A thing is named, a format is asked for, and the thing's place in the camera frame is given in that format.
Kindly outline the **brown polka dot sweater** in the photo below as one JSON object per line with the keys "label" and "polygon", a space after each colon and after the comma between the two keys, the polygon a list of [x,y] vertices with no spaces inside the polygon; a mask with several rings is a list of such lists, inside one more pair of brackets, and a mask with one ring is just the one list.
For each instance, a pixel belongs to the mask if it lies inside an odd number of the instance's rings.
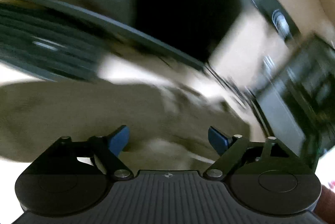
{"label": "brown polka dot sweater", "polygon": [[26,82],[1,87],[1,156],[32,162],[56,139],[85,141],[121,125],[130,130],[121,160],[136,172],[204,170],[218,155],[208,129],[249,137],[223,100],[179,87],[106,81]]}

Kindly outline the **black wall power strip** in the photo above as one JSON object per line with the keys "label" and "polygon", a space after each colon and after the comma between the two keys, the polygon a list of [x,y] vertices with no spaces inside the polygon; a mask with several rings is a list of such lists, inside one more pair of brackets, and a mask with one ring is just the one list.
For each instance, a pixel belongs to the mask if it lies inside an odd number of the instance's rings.
{"label": "black wall power strip", "polygon": [[278,0],[251,0],[285,42],[300,34],[296,23]]}

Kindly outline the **white glass-sided computer case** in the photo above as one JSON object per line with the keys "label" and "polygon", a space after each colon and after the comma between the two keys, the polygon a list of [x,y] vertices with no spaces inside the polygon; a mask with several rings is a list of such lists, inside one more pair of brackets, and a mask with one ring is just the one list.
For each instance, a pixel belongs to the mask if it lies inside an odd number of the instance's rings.
{"label": "white glass-sided computer case", "polygon": [[315,170],[334,147],[334,48],[312,34],[254,99],[269,135]]}

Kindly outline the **black keyboard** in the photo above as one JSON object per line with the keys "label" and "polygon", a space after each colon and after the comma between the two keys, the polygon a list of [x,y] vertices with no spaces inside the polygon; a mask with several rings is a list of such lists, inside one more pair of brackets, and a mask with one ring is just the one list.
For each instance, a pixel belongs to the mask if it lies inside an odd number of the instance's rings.
{"label": "black keyboard", "polygon": [[45,7],[1,4],[1,61],[39,77],[91,81],[104,40],[100,29]]}

